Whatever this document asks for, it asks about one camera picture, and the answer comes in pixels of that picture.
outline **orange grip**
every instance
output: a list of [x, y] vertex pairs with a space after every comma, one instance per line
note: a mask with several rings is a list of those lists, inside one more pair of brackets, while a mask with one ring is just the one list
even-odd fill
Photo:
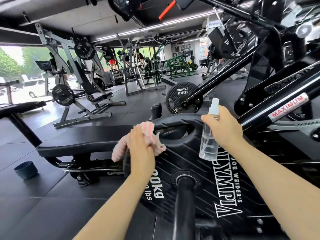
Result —
[[174, 7], [176, 0], [173, 0], [169, 6], [160, 14], [159, 19], [162, 21], [163, 17]]

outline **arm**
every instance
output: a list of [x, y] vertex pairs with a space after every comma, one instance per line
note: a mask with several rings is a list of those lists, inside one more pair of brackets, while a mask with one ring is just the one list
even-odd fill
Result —
[[131, 174], [73, 240], [122, 240], [155, 168], [151, 147], [139, 127], [130, 133]]
[[242, 137], [242, 127], [225, 107], [220, 120], [202, 116], [215, 140], [242, 166], [291, 240], [320, 235], [320, 189], [266, 156]]

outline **black cup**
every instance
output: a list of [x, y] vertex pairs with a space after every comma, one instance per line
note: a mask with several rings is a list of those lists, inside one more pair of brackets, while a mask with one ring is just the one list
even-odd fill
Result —
[[38, 169], [32, 161], [21, 163], [14, 168], [14, 171], [24, 180], [31, 179], [38, 174]]

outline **white car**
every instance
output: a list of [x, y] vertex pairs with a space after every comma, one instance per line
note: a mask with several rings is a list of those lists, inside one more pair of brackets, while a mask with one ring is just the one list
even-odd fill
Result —
[[[28, 93], [33, 99], [46, 95], [46, 82], [42, 79], [24, 81], [22, 85], [22, 91]], [[49, 83], [49, 91], [51, 91], [54, 86], [55, 84]]]

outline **towel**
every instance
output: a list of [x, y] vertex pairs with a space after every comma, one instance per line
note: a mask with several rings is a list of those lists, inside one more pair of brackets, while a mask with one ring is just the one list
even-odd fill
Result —
[[[152, 146], [153, 153], [155, 156], [160, 155], [163, 151], [166, 150], [166, 146], [164, 144], [161, 144], [159, 140], [159, 133], [156, 135], [153, 133], [155, 128], [154, 123], [147, 121], [147, 122], [142, 122], [138, 126], [141, 126], [142, 133], [144, 134], [144, 141], [146, 142], [147, 146]], [[111, 156], [112, 161], [117, 162], [123, 157], [127, 148], [128, 140], [129, 140], [129, 134], [123, 136], [119, 140], [119, 142], [116, 144], [116, 146], [113, 149], [112, 156]]]

